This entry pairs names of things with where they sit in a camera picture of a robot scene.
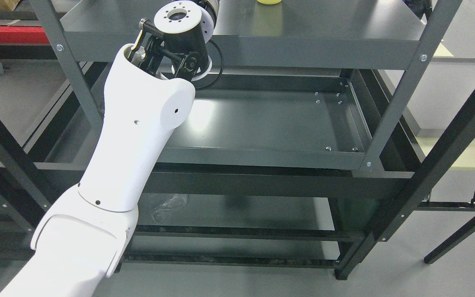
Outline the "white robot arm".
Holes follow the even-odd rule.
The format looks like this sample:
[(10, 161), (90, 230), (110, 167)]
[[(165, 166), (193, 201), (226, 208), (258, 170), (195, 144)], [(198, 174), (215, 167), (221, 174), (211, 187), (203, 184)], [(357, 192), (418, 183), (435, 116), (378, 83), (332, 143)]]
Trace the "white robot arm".
[(218, 0), (174, 0), (141, 19), (104, 84), (100, 137), (81, 180), (33, 233), (34, 255), (0, 297), (90, 297), (134, 234), (138, 201), (174, 130), (190, 114), (193, 82), (212, 67)]

